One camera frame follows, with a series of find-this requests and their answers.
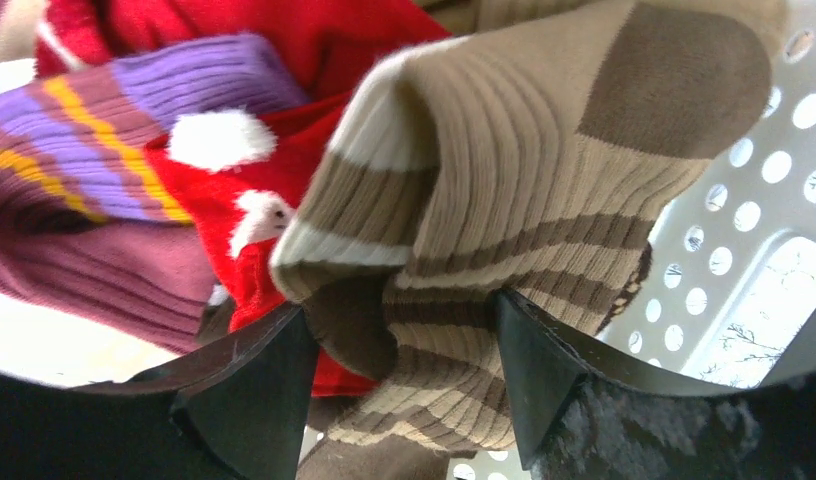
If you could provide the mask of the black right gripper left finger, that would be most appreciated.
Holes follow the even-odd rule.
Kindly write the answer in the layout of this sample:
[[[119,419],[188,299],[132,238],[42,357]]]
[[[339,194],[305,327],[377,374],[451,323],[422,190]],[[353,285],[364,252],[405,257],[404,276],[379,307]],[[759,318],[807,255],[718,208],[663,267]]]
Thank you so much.
[[[286,304],[123,383],[0,374],[0,479],[292,479],[317,357]]]

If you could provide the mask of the brown beige striped sock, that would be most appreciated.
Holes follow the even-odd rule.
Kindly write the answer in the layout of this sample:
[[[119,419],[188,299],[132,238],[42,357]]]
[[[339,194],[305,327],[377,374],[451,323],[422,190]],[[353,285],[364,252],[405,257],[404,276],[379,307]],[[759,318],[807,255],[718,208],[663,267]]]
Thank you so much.
[[[377,381],[358,446],[514,443],[490,294],[597,332],[661,210],[761,118],[784,1],[482,1],[365,77],[277,243],[322,347]]]

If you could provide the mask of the beige maroon toe sock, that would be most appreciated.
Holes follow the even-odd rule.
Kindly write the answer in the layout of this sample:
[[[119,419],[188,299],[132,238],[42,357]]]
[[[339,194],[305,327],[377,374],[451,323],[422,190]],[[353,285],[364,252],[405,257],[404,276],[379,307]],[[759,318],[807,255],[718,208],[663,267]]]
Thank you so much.
[[[34,57],[36,25],[46,0],[0,0],[0,62]]]

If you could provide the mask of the small red sock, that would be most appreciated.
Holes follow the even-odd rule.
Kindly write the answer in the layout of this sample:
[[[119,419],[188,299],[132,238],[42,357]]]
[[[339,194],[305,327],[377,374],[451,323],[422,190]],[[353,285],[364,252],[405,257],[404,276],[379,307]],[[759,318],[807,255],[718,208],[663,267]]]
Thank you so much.
[[[229,331],[283,303],[268,260],[347,101],[338,95],[260,116],[242,109],[186,114],[146,144],[148,162],[194,221],[236,303]]]

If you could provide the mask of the red santa bear sock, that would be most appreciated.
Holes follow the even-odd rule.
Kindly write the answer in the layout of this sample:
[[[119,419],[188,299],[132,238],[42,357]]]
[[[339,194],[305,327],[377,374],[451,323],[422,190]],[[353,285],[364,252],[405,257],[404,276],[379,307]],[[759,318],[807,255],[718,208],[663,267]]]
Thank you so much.
[[[44,78],[179,44],[247,40],[320,100],[353,90],[388,54],[448,35],[412,1],[50,1],[34,53]]]

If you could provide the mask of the purple orange striped sock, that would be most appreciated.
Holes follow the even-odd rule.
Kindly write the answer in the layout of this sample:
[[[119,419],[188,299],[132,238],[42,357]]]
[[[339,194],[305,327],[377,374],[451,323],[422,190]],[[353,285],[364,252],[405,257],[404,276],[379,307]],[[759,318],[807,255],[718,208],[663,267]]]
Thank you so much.
[[[0,293],[193,350],[215,275],[144,145],[183,114],[306,101],[266,47],[234,39],[0,94]]]

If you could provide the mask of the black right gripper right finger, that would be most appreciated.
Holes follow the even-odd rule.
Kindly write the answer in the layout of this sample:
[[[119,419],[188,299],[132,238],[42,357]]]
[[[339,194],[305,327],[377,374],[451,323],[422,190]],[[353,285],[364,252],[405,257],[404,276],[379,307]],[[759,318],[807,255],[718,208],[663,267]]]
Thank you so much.
[[[494,307],[533,478],[816,479],[816,370],[736,389],[639,360],[517,292]]]

